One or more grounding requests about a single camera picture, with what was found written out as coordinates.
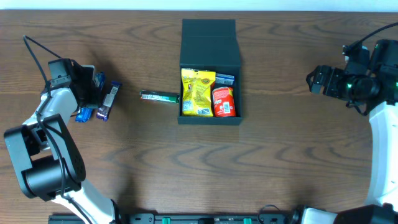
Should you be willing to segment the blue Oreo cookie pack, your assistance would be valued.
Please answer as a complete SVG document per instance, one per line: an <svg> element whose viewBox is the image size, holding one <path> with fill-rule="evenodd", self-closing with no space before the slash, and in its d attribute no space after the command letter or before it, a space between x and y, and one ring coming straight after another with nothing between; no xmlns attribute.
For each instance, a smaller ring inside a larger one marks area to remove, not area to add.
<svg viewBox="0 0 398 224"><path fill-rule="evenodd" d="M94 75L94 83L96 88L99 90L99 92L102 92L102 89L104 87L105 83L105 74L104 72L100 72ZM76 115L75 121L77 123L85 123L88 120L90 120L91 115L94 112L94 108L80 108L78 111L78 114Z"/></svg>

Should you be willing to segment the purple chocolate bar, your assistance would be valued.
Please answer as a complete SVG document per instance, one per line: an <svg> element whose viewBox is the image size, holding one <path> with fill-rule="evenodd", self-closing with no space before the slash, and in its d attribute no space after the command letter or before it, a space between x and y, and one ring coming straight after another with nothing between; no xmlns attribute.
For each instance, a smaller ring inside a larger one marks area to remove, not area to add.
<svg viewBox="0 0 398 224"><path fill-rule="evenodd" d="M109 114L113 107L115 97L116 97L121 86L122 86L122 83L120 83L120 82L116 82L116 81L111 82L111 89L107 94L105 94L103 102L97 110L96 117L98 119L101 119L103 121L107 121L109 119Z"/></svg>

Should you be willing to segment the green candy bar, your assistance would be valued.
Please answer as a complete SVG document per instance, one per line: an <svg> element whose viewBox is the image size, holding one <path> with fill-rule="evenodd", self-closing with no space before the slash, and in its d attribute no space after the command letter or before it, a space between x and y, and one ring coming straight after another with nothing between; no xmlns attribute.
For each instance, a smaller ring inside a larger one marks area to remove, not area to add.
<svg viewBox="0 0 398 224"><path fill-rule="evenodd" d="M141 90L140 99L149 101L158 101L164 103L180 103L180 95L177 93L167 93L161 91Z"/></svg>

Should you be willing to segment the yellow snack bag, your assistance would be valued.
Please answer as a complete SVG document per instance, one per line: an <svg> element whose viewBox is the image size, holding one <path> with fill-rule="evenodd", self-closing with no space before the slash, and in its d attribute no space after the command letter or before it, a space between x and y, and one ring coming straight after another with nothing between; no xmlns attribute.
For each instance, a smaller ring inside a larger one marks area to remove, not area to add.
<svg viewBox="0 0 398 224"><path fill-rule="evenodd" d="M208 70L181 69L183 85L182 114L184 116L213 117L211 89L216 73Z"/></svg>

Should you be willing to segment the red soda can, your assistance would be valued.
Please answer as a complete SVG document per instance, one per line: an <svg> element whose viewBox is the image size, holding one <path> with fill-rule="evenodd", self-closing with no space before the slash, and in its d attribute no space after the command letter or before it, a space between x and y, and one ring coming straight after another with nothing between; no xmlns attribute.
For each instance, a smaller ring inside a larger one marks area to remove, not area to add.
<svg viewBox="0 0 398 224"><path fill-rule="evenodd" d="M228 86L215 88L212 91L213 109L216 117L235 117L233 89Z"/></svg>

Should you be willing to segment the small blue snack packet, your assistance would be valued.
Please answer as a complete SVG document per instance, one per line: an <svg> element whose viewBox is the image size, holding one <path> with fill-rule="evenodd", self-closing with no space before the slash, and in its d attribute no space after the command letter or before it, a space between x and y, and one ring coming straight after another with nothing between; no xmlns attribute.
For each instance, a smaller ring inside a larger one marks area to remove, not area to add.
<svg viewBox="0 0 398 224"><path fill-rule="evenodd" d="M216 74L216 84L232 86L234 84L234 81L235 77L233 75L226 75L221 73Z"/></svg>

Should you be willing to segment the black gift box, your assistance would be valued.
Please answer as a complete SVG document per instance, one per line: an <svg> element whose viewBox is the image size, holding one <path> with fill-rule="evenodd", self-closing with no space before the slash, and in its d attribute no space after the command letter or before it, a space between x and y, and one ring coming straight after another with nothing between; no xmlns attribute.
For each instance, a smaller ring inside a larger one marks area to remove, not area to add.
<svg viewBox="0 0 398 224"><path fill-rule="evenodd" d="M238 126L243 120L242 63L233 19L183 19L181 69L209 70L234 77L235 117L184 116L179 103L178 124Z"/></svg>

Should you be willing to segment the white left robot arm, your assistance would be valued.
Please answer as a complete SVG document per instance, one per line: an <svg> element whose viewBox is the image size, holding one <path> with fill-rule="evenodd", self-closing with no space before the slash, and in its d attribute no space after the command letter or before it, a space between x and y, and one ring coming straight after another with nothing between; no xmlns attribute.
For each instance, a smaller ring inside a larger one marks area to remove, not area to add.
<svg viewBox="0 0 398 224"><path fill-rule="evenodd" d="M34 114L4 133L22 193L67 207L84 223L120 223L115 202L87 179L82 156L67 129L71 115L97 97L93 81L46 85Z"/></svg>

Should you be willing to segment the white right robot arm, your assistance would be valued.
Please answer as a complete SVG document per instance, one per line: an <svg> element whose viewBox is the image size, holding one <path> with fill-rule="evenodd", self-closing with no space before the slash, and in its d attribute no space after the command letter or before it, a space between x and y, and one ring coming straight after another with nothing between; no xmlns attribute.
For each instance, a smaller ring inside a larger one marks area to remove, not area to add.
<svg viewBox="0 0 398 224"><path fill-rule="evenodd" d="M397 41L373 51L358 40L343 46L344 69L319 65L306 77L312 93L343 100L367 116L372 131L371 180L362 207L326 212L297 207L290 223L397 223Z"/></svg>

